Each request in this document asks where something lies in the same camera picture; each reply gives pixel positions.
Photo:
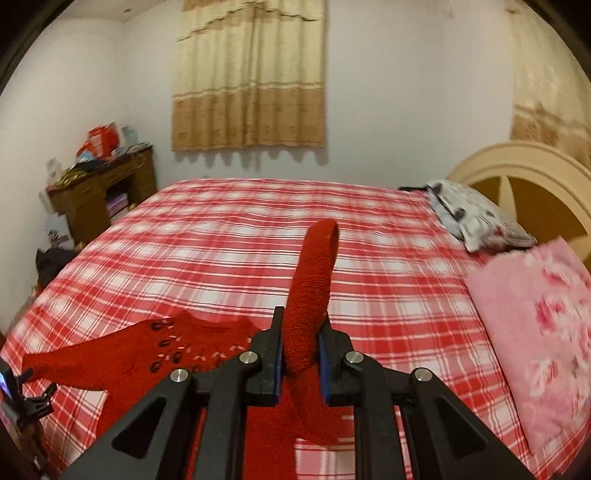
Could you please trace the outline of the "red knitted sweater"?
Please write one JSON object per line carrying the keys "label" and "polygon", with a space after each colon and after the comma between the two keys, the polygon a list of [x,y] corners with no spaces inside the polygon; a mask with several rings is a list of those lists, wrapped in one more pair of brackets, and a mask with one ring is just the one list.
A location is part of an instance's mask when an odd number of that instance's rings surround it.
{"label": "red knitted sweater", "polygon": [[[246,479],[294,479],[298,439],[322,447],[353,437],[348,408],[325,405],[318,383],[318,332],[329,305],[339,226],[332,219],[308,228],[281,322],[287,374],[276,407],[252,407],[246,416]],[[48,353],[27,354],[33,380],[104,391],[96,434],[102,436],[173,370],[211,371],[249,349],[259,328],[244,317],[206,321],[181,311],[144,320],[102,338]]]}

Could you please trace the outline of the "black bag on floor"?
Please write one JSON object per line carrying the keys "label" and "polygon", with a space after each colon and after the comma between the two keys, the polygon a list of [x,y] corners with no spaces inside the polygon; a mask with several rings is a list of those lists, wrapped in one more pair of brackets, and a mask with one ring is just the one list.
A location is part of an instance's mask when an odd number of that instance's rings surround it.
{"label": "black bag on floor", "polygon": [[38,249],[35,256],[38,287],[41,290],[45,289],[76,256],[74,250],[59,247],[51,247],[45,251]]}

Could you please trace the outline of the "pink floral folded blanket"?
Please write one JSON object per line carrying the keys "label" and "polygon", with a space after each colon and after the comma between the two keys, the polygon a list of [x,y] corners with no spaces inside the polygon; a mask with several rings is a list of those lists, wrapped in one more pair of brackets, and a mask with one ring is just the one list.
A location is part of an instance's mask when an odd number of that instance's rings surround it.
{"label": "pink floral folded blanket", "polygon": [[557,238],[496,255],[465,283],[537,453],[590,402],[590,273]]}

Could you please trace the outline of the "red white plaid bedsheet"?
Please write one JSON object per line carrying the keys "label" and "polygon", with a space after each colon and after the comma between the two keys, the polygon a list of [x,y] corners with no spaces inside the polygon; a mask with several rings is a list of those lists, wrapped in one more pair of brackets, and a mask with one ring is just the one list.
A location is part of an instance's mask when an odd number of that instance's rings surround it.
{"label": "red white plaid bedsheet", "polygon": [[540,479],[564,472],[585,415],[531,454],[464,283],[487,261],[449,234],[419,191],[265,179],[160,190],[69,263],[10,332],[2,357],[52,351],[180,310],[266,328],[286,302],[308,227],[332,218],[339,251],[329,319],[384,366],[435,372]]}

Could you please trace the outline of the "white paper bag on floor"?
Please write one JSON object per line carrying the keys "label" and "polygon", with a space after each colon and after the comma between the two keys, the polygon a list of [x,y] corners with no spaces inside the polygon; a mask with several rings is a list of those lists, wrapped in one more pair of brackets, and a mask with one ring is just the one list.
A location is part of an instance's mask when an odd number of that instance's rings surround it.
{"label": "white paper bag on floor", "polygon": [[71,236],[67,219],[64,215],[53,214],[48,217],[47,239],[51,248],[74,249],[74,240]]}

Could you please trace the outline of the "white patterned pillow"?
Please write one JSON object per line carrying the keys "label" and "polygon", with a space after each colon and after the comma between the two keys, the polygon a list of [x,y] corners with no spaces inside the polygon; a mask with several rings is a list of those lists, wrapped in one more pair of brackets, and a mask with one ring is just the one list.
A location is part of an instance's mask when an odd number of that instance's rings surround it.
{"label": "white patterned pillow", "polygon": [[422,191],[442,225],[470,253],[529,249],[537,244],[516,220],[477,190],[449,180],[431,181],[400,191]]}

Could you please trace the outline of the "brown wooden desk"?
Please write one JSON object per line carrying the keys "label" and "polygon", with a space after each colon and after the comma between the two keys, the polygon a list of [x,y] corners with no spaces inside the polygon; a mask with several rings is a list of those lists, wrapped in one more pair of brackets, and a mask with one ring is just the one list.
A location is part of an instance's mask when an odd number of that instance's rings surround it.
{"label": "brown wooden desk", "polygon": [[75,244],[88,244],[111,226],[108,200],[126,194],[129,205],[139,205],[156,193],[152,154],[151,145],[140,146],[65,185],[45,189],[53,210],[65,216]]}

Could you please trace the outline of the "cream wooden bed headboard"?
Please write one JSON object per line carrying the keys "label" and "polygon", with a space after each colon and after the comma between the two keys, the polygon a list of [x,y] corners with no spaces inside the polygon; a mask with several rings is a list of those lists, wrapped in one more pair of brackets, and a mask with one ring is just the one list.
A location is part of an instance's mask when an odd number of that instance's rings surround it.
{"label": "cream wooden bed headboard", "polygon": [[590,266],[590,171],[554,147],[512,141],[459,163],[450,181],[479,191],[540,244],[563,238]]}

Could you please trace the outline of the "red gift bag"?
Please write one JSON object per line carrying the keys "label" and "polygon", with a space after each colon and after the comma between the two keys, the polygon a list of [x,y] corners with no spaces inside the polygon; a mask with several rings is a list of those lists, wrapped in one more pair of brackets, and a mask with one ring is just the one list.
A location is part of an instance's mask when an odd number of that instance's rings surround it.
{"label": "red gift bag", "polygon": [[96,159],[109,157],[120,144],[115,123],[97,126],[87,133],[87,139],[78,149],[76,156],[90,155]]}

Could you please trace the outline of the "beige curtain by headboard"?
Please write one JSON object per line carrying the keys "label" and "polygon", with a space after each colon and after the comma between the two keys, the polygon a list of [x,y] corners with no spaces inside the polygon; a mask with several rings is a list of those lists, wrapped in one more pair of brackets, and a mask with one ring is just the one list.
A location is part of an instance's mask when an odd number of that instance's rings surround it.
{"label": "beige curtain by headboard", "polygon": [[507,1],[514,72],[510,138],[552,146],[590,166],[590,81],[558,33]]}

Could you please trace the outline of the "beige patterned window curtain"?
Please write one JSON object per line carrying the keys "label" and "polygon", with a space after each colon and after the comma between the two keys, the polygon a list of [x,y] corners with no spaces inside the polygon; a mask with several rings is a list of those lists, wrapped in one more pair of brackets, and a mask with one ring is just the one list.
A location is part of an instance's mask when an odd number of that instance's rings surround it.
{"label": "beige patterned window curtain", "polygon": [[174,151],[325,144],[324,1],[186,1]]}

